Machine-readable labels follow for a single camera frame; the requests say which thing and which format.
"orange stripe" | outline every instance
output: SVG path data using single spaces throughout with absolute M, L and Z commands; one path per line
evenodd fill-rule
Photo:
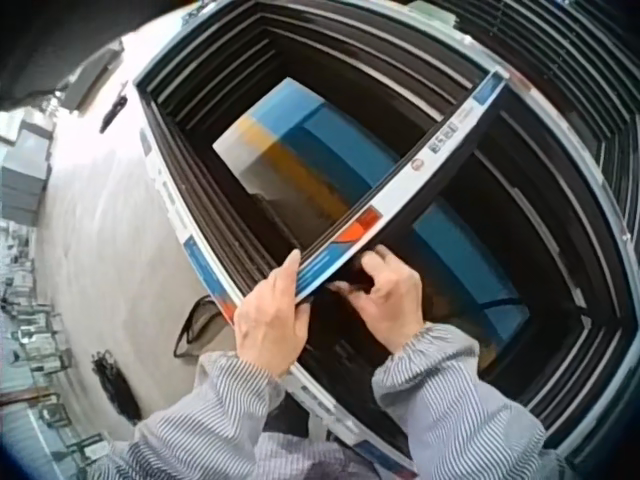
M 355 243 L 364 237 L 364 234 L 373 228 L 380 220 L 380 212 L 369 207 L 362 212 L 350 225 L 338 234 L 335 241 L 338 243 Z
M 292 152 L 264 125 L 248 115 L 238 119 L 237 128 L 243 140 L 258 150 L 274 170 L 302 192 L 328 217 L 338 220 L 349 211 L 347 204 L 328 185 L 318 180 L 302 159 Z

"factory floor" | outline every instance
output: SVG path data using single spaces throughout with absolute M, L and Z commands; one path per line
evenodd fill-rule
M 125 42 L 124 62 L 80 116 L 63 116 L 36 234 L 41 301 L 62 316 L 72 367 L 55 376 L 70 416 L 86 433 L 130 438 L 133 429 L 109 404 L 91 355 L 108 349 L 145 417 L 191 390 L 195 365 L 174 359 L 176 336 L 205 290 L 178 243 L 147 176 L 135 117 L 125 108 L 104 135 L 102 116 L 124 80 L 179 25 L 174 13 Z M 225 327 L 213 349 L 233 348 Z

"blue stripe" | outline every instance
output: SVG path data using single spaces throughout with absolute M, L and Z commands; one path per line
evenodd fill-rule
M 473 99 L 480 105 L 485 105 L 493 94 L 498 90 L 500 85 L 504 82 L 504 78 L 498 72 L 493 72 L 489 78 L 486 78 L 484 82 L 476 89 L 473 94 Z
M 353 246 L 352 243 L 330 243 L 311 260 L 298 274 L 296 295 L 308 295 L 329 275 L 335 272 L 342 262 L 340 259 Z
M 198 277 L 200 277 L 209 293 L 220 300 L 229 301 L 229 294 L 220 283 L 218 276 L 214 273 L 193 236 L 187 238 L 183 247 L 187 252 L 191 265 L 193 265 Z

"person's right hand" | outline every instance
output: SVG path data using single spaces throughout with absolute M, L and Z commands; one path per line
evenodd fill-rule
M 373 278 L 369 294 L 341 281 L 332 288 L 349 300 L 373 336 L 396 353 L 425 324 L 420 275 L 382 245 L 365 252 L 360 263 Z

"red logo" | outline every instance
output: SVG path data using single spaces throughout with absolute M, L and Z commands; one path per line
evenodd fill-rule
M 422 167 L 424 167 L 424 160 L 422 160 L 421 158 L 414 158 L 413 160 L 411 160 L 411 168 L 414 171 L 419 172 L 420 170 L 422 170 Z

